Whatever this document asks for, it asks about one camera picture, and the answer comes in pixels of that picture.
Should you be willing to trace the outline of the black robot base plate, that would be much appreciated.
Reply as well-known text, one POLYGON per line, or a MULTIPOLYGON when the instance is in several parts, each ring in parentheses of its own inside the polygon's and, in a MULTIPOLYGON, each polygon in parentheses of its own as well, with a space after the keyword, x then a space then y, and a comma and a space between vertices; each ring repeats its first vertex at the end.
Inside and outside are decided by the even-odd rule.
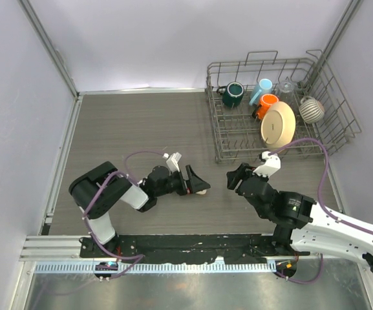
POLYGON ((267 257, 308 256, 281 245, 267 234, 156 234, 119 235, 106 246, 128 263, 142 254, 145 264, 212 264, 219 256, 226 264, 264 263, 267 257))

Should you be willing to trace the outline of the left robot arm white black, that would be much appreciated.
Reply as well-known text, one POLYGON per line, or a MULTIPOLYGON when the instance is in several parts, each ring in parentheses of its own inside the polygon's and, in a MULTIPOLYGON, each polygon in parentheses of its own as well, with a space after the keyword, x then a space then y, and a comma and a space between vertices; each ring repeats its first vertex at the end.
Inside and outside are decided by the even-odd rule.
POLYGON ((118 235, 112 226, 109 210, 118 201, 138 212, 147 212, 157 204, 159 197, 166 194, 205 194, 211 188, 190 165, 186 165, 186 172, 184 178, 179 169, 158 165, 147 177, 135 183, 106 161, 74 180, 69 186, 69 194, 83 213, 95 251, 104 258, 117 253, 118 235))

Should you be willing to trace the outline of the orange mug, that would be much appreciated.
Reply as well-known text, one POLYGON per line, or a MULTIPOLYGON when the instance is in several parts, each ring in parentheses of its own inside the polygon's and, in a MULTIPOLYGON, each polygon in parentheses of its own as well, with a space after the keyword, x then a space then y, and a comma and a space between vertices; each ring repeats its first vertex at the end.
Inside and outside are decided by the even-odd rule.
POLYGON ((272 105, 279 102, 279 98, 274 94, 264 94, 261 96, 256 109, 252 113, 254 119, 262 120, 272 105))

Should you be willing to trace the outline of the beige plate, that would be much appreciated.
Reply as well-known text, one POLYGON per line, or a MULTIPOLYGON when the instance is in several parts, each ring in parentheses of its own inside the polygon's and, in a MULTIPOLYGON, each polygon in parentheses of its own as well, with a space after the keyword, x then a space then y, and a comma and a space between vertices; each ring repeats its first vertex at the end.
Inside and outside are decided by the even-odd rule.
POLYGON ((261 121, 261 138, 269 150, 289 144, 296 128, 295 114, 291 107, 279 101, 270 107, 261 121))

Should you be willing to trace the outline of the dark green mug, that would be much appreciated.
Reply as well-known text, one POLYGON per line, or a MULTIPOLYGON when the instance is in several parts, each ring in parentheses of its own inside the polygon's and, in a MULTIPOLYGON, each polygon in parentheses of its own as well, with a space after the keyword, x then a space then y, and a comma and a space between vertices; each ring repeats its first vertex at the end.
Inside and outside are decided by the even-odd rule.
POLYGON ((244 87, 239 82, 231 82, 221 86, 216 91, 221 96, 222 103, 230 109, 238 107, 244 97, 244 87))

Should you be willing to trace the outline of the grey striped mug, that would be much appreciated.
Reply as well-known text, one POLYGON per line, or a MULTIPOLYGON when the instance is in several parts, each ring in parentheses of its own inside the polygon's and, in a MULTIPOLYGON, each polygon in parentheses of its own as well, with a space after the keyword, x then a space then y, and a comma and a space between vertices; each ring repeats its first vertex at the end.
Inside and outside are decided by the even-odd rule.
POLYGON ((305 96, 300 103, 299 113, 305 123, 317 123, 324 118, 325 108, 320 101, 311 96, 305 96))

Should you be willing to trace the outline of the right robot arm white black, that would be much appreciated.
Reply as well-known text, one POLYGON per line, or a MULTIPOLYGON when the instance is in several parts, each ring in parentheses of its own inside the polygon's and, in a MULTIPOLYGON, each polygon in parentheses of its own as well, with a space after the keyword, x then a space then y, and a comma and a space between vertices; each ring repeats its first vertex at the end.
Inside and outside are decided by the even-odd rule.
POLYGON ((321 205, 290 191, 277 191, 269 178, 281 168, 266 160, 258 167, 242 163, 226 174, 227 188, 242 196, 258 216, 276 225, 271 246, 279 255, 290 251, 344 258, 373 272, 373 224, 321 205))

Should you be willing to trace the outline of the clear glass cup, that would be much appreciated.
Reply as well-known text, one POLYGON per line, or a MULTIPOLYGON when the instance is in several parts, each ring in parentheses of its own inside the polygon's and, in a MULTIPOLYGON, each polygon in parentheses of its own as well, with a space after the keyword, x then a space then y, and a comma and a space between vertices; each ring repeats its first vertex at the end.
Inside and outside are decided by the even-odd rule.
POLYGON ((293 92, 295 90, 295 85, 290 82, 288 79, 285 81, 279 82, 275 88, 275 95, 287 104, 293 102, 293 92))

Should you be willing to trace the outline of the light blue mug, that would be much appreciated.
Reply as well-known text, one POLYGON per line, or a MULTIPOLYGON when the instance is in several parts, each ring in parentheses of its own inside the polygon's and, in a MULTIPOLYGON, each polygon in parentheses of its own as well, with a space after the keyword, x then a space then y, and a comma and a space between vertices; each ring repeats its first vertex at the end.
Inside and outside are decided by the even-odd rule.
POLYGON ((273 89, 273 83, 272 83, 271 80, 266 79, 266 78, 261 79, 256 84, 256 86, 254 87, 254 89, 252 90, 252 92, 250 94, 249 105, 251 105, 251 106, 257 105, 261 96, 263 96, 265 94, 270 94, 272 89, 273 89))

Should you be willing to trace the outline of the beige charging case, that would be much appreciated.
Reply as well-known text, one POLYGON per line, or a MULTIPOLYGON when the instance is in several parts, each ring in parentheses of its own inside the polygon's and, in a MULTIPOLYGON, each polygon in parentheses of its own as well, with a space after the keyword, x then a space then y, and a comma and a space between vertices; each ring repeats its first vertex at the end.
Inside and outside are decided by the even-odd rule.
POLYGON ((207 190, 203 190, 203 191, 198 191, 196 192, 195 194, 198 194, 198 195, 205 195, 207 193, 207 190))

